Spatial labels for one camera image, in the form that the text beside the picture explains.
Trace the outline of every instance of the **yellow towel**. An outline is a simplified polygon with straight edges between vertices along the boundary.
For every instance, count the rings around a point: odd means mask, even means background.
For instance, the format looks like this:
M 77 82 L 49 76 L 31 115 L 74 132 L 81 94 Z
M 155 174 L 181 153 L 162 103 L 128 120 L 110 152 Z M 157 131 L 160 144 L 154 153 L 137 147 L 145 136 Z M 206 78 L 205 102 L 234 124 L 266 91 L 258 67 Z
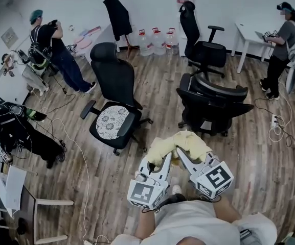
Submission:
M 145 158 L 155 166 L 161 166 L 162 158 L 169 152 L 173 151 L 173 157 L 178 157 L 178 153 L 175 150 L 177 146 L 189 152 L 192 160 L 200 159 L 202 162 L 205 162 L 206 153 L 211 151 L 211 148 L 195 133 L 180 131 L 164 140 L 155 138 Z

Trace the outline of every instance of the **large plastic water jug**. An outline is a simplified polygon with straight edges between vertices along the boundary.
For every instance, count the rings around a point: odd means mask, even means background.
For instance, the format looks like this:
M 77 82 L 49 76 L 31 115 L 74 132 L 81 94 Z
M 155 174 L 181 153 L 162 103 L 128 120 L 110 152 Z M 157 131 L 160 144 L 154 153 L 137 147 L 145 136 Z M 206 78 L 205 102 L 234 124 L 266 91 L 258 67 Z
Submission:
M 153 28 L 152 30 L 152 43 L 154 46 L 154 53 L 157 55 L 164 55 L 166 53 L 166 40 L 157 27 Z
M 177 55 L 179 53 L 178 40 L 174 31 L 175 28 L 169 28 L 166 36 L 166 48 L 169 55 Z
M 153 44 L 145 34 L 145 30 L 139 30 L 138 45 L 142 56 L 153 54 Z

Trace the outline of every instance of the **person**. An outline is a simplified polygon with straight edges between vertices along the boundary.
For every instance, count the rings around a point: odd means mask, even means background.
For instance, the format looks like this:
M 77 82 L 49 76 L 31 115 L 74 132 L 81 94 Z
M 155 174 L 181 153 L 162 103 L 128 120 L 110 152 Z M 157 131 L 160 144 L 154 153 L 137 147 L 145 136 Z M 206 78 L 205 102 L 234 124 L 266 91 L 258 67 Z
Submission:
M 51 62 L 58 67 L 65 82 L 76 92 L 90 93 L 96 86 L 96 82 L 84 81 L 80 68 L 68 49 L 66 49 L 62 37 L 61 23 L 41 25 L 42 10 L 35 10 L 30 15 L 31 37 L 37 37 L 40 48 L 48 48 L 52 43 Z
M 14 76 L 13 70 L 16 70 L 19 75 L 21 75 L 27 84 L 29 84 L 34 89 L 38 89 L 40 92 L 40 96 L 49 90 L 49 85 L 45 83 L 39 76 L 37 76 L 29 66 L 26 66 L 22 73 L 17 68 L 16 59 L 14 52 L 10 52 L 9 54 L 3 54 L 2 56 L 2 64 L 6 65 L 6 73 L 9 73 L 10 76 Z
M 276 37 L 264 38 L 265 41 L 276 44 L 269 60 L 267 78 L 260 80 L 263 91 L 270 89 L 266 94 L 269 100 L 279 99 L 279 77 L 289 63 L 287 43 L 289 47 L 295 44 L 295 9 L 287 2 L 283 2 L 280 8 L 280 14 L 285 16 L 286 21 Z
M 273 245 L 277 229 L 261 213 L 242 217 L 225 196 L 218 202 L 186 201 L 179 185 L 160 205 L 143 209 L 134 236 L 121 234 L 111 245 Z

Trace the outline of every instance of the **chair seat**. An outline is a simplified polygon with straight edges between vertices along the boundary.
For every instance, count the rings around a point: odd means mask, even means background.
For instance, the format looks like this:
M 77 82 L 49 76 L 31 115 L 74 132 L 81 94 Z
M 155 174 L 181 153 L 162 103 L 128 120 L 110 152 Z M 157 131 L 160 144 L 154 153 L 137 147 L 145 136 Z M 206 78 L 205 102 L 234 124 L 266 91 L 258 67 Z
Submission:
M 114 115 L 113 111 L 116 110 L 116 108 L 110 108 L 110 107 L 124 107 L 127 110 L 125 111 L 125 114 L 128 114 L 128 113 L 134 114 L 134 119 L 130 125 L 130 129 L 123 137 L 118 137 L 116 139 L 106 139 L 110 137 L 112 138 L 112 136 L 114 135 L 114 130 L 119 130 L 119 128 L 122 125 L 121 122 L 123 122 L 124 120 L 118 117 L 111 117 Z M 112 148 L 122 150 L 124 147 L 126 147 L 132 133 L 137 128 L 141 117 L 142 117 L 142 113 L 134 107 L 121 104 L 121 103 L 116 103 L 116 102 L 107 102 L 103 106 L 101 113 L 93 121 L 89 131 L 95 138 L 97 138 L 102 143 Z M 113 130 L 113 131 L 112 133 L 109 133 L 109 134 L 103 133 L 103 132 L 106 132 L 107 130 Z
M 226 48 L 225 46 L 218 43 L 213 44 L 220 46 L 221 49 L 219 50 L 205 47 L 203 45 L 203 41 L 198 41 L 194 45 L 193 51 L 188 58 L 194 62 L 207 62 L 208 65 L 211 66 L 224 67 L 226 61 Z

